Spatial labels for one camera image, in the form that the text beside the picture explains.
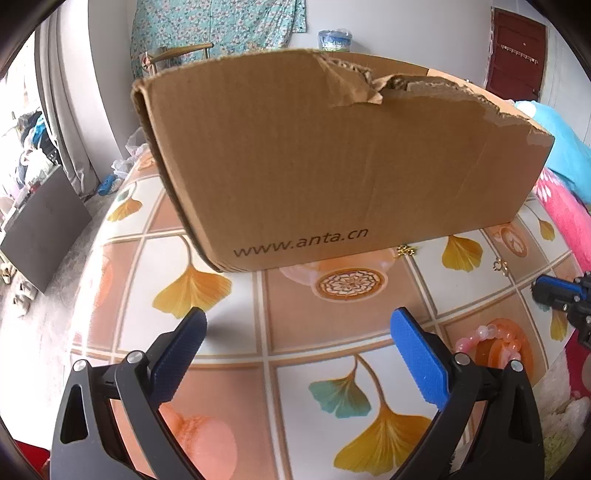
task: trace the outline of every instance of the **pink bead bracelet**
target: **pink bead bracelet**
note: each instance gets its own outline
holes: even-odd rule
[[[503,340],[503,347],[499,359],[499,367],[505,366],[511,360],[521,360],[521,342],[515,338],[515,334],[503,328],[498,328],[496,325],[489,323],[488,325],[480,325],[476,330],[468,333],[467,336],[460,338],[456,342],[456,353],[469,353],[470,350],[485,340],[499,339]]]

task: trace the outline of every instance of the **blue plush toy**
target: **blue plush toy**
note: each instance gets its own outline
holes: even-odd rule
[[[579,140],[552,107],[533,101],[516,102],[515,106],[554,135],[546,167],[585,204],[591,205],[591,148]]]

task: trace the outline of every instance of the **cardboard box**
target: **cardboard box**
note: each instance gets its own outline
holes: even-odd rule
[[[280,267],[512,220],[553,137],[434,70],[307,50],[134,85],[173,203],[219,271]]]

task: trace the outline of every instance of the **wooden door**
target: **wooden door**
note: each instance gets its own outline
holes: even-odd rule
[[[512,100],[537,100],[546,58],[546,27],[494,9],[491,64],[486,89]]]

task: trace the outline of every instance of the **curtain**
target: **curtain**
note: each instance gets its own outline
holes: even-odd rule
[[[139,56],[158,47],[211,41],[212,57],[282,48],[306,31],[305,0],[138,0],[131,35],[131,64],[142,77]],[[202,52],[173,63],[201,60]]]
[[[37,87],[47,131],[60,152],[68,180],[78,195],[86,195],[94,192],[99,180],[90,164],[70,109],[60,59],[59,15],[60,9],[52,13],[35,31]]]

